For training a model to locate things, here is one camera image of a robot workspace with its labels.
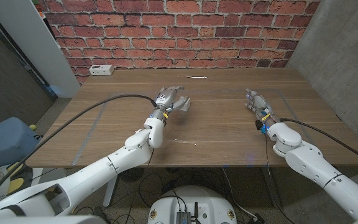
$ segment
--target wall outlet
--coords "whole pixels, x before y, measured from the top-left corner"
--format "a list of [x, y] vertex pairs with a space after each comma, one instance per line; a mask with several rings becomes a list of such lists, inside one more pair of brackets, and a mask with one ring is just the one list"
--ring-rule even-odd
[[112, 65], [92, 65], [89, 71], [91, 75], [111, 75], [114, 68]]

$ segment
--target gray wall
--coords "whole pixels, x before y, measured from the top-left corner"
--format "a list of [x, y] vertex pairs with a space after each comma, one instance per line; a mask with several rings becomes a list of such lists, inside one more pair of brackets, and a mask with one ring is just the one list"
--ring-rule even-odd
[[323, 0], [286, 67], [297, 69], [358, 136], [358, 1]]

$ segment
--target cable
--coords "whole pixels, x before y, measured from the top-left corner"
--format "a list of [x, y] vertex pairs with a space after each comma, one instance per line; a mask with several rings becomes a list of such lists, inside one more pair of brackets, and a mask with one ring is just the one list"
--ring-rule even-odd
[[88, 208], [88, 209], [92, 210], [92, 215], [94, 215], [93, 208], [91, 208], [91, 207], [89, 207], [89, 206], [85, 206], [85, 207], [80, 208], [80, 209], [75, 213], [75, 215], [78, 214], [78, 212], [80, 212], [80, 211], [81, 211], [82, 209], [84, 209], [84, 208]]
[[[266, 140], [266, 163], [267, 163], [267, 171], [268, 171], [268, 178], [269, 178], [269, 182], [271, 187], [273, 187], [273, 180], [272, 180], [272, 176], [270, 174], [270, 166], [269, 166], [269, 156], [267, 155], [267, 136], [265, 135], [265, 140]], [[290, 218], [288, 218], [285, 213], [283, 212], [283, 210], [281, 210], [281, 208], [277, 205], [277, 208], [279, 209], [279, 211], [281, 212], [281, 214], [283, 214], [283, 216], [292, 224], [295, 224], [292, 220], [290, 220]]]
[[47, 173], [49, 173], [49, 172], [52, 172], [52, 171], [54, 171], [55, 169], [57, 169], [57, 168], [51, 169], [51, 170], [48, 171], [48, 172], [44, 172], [43, 174], [41, 174], [41, 175], [39, 175], [39, 176], [37, 176], [37, 177], [34, 177], [34, 178], [31, 179], [31, 180], [34, 180], [35, 178], [38, 178], [38, 177], [40, 177], [40, 176], [42, 176], [42, 175], [44, 175], [44, 174], [47, 174]]
[[2, 177], [2, 179], [0, 180], [0, 186], [5, 182], [5, 180], [10, 177], [13, 172], [16, 171], [16, 169], [22, 165], [32, 154], [34, 154], [39, 148], [41, 148], [47, 141], [49, 141], [52, 137], [54, 137], [54, 135], [56, 135], [57, 133], [59, 133], [59, 131], [61, 131], [63, 128], [65, 128], [66, 126], [68, 126], [71, 122], [73, 122], [75, 119], [79, 118], [81, 115], [85, 114], [86, 112], [88, 112], [89, 110], [102, 105], [103, 103], [107, 103], [111, 100], [115, 100], [118, 98], [124, 98], [124, 97], [137, 97], [137, 98], [144, 98], [147, 100], [150, 100], [153, 104], [154, 107], [157, 107], [157, 104], [154, 102], [153, 99], [147, 97], [147, 96], [142, 96], [142, 95], [135, 95], [135, 94], [126, 94], [126, 95], [119, 95], [119, 96], [114, 96], [105, 100], [100, 101], [99, 103], [95, 103], [94, 105], [88, 107], [87, 109], [81, 111], [80, 113], [78, 113], [76, 116], [74, 116], [72, 119], [68, 120], [65, 124], [63, 124], [60, 128], [58, 128], [56, 131], [54, 131], [50, 136], [46, 137], [45, 140], [43, 140], [42, 142], [40, 142], [40, 144], [37, 145], [37, 147], [35, 147], [35, 149], [33, 151], [31, 151], [28, 155], [26, 155], [20, 162], [18, 162], [7, 174], [5, 174], [4, 177]]
[[297, 121], [297, 120], [294, 120], [294, 119], [280, 118], [280, 121], [281, 121], [281, 122], [291, 121], [291, 122], [294, 122], [294, 123], [297, 123], [297, 124], [304, 125], [304, 126], [306, 126], [306, 127], [308, 127], [308, 128], [311, 128], [311, 129], [313, 129], [313, 130], [315, 130], [315, 131], [318, 131], [318, 132], [320, 132], [321, 134], [323, 134], [323, 135], [329, 137], [330, 139], [336, 141], [337, 143], [339, 143], [340, 145], [342, 145], [342, 146], [345, 147], [346, 149], [352, 151], [354, 154], [358, 155], [358, 152], [357, 152], [355, 149], [353, 149], [352, 147], [348, 146], [347, 144], [341, 142], [340, 140], [334, 138], [334, 137], [331, 136], [330, 134], [328, 134], [328, 133], [326, 133], [326, 132], [324, 132], [324, 131], [322, 131], [322, 130], [320, 130], [320, 129], [318, 129], [318, 128], [315, 128], [315, 127], [313, 127], [313, 126], [310, 126], [310, 125], [308, 125], [308, 124], [305, 124], [305, 123], [303, 123], [303, 122], [300, 122], [300, 121]]

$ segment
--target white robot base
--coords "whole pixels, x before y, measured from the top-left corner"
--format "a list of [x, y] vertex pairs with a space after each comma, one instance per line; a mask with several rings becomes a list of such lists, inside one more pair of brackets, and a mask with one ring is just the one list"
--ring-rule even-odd
[[190, 224], [196, 223], [237, 223], [236, 214], [232, 205], [221, 195], [206, 187], [186, 185], [177, 187], [163, 194], [153, 203], [148, 224]]

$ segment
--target blue container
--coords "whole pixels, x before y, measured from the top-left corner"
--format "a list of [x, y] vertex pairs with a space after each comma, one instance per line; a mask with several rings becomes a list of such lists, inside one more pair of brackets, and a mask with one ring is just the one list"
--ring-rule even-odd
[[0, 123], [0, 166], [13, 164], [28, 155], [40, 140], [19, 118], [11, 117]]

